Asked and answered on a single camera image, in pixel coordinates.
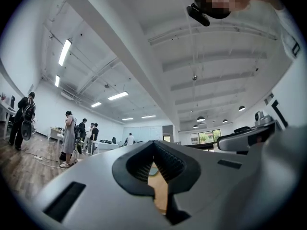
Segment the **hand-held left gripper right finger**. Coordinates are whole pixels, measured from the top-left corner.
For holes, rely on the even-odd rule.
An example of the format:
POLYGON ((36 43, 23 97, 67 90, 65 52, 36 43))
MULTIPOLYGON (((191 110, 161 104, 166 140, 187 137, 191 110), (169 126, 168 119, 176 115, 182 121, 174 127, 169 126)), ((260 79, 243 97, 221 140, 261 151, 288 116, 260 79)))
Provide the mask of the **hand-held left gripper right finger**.
POLYGON ((305 202, 307 129, 293 127, 255 144, 247 155, 205 152, 158 142, 196 160, 201 173, 186 192, 173 196, 188 218, 177 224, 153 218, 155 230, 282 230, 305 202))

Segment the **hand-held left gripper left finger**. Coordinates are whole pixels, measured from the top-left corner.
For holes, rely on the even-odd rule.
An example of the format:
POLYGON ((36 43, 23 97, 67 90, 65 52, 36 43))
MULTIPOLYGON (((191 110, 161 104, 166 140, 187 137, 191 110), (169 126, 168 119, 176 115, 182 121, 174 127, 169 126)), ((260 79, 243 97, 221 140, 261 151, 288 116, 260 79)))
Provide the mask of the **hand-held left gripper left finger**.
POLYGON ((153 196, 128 193, 112 173, 118 158, 151 144, 137 143, 83 159, 48 183, 33 204, 60 229, 170 229, 171 223, 159 212, 153 196))

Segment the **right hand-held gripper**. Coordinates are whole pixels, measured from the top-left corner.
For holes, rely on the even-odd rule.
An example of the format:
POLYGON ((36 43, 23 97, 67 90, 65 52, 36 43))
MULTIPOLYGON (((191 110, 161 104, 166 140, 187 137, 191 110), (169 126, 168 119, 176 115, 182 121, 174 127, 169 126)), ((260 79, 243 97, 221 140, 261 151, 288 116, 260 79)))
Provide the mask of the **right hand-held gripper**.
POLYGON ((218 138, 217 152, 247 155, 251 146, 264 143, 276 132, 288 127, 273 93, 270 93, 263 103, 264 107, 253 113, 249 123, 244 121, 231 134, 218 138))

